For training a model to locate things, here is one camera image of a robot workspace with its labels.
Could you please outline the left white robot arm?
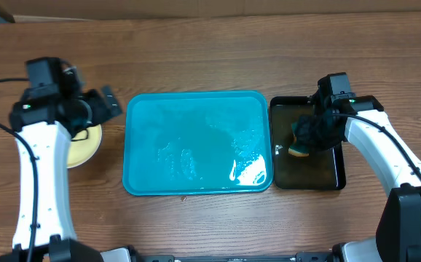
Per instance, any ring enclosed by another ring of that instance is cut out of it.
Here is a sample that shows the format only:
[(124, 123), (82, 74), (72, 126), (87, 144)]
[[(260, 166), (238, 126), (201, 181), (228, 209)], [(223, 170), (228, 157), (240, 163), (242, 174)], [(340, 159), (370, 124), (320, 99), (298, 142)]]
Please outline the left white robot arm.
[(130, 261), (126, 247), (98, 251), (76, 238), (68, 192), (72, 138), (122, 113), (109, 87), (82, 93), (28, 89), (10, 114), (20, 157), (20, 209), (12, 252), (0, 261)]

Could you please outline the green yellow sponge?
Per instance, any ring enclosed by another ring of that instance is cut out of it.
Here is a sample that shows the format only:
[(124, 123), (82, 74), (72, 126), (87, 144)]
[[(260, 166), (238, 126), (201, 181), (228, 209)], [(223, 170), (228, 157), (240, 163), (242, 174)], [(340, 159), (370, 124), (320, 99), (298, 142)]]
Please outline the green yellow sponge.
[(296, 136), (298, 123), (294, 122), (291, 125), (291, 129), (293, 131), (293, 143), (288, 148), (288, 153), (292, 156), (296, 157), (307, 157), (310, 155), (309, 149), (304, 146), (302, 143), (299, 143)]

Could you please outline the yellow-green plate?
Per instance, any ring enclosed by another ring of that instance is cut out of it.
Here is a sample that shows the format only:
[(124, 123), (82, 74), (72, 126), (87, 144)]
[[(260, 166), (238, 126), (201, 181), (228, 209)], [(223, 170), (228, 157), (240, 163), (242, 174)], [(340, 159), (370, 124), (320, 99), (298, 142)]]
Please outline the yellow-green plate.
[(99, 149), (102, 141), (100, 125), (82, 130), (71, 140), (67, 168), (77, 167), (88, 161)]

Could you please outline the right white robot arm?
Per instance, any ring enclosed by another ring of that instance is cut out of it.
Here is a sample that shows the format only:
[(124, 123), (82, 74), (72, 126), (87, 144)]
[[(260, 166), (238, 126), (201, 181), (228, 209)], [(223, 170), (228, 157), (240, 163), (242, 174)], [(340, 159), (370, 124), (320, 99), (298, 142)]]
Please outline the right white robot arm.
[(371, 96), (318, 102), (293, 123), (289, 153), (306, 156), (341, 142), (355, 146), (387, 194), (374, 236), (335, 245), (330, 261), (421, 261), (421, 161)]

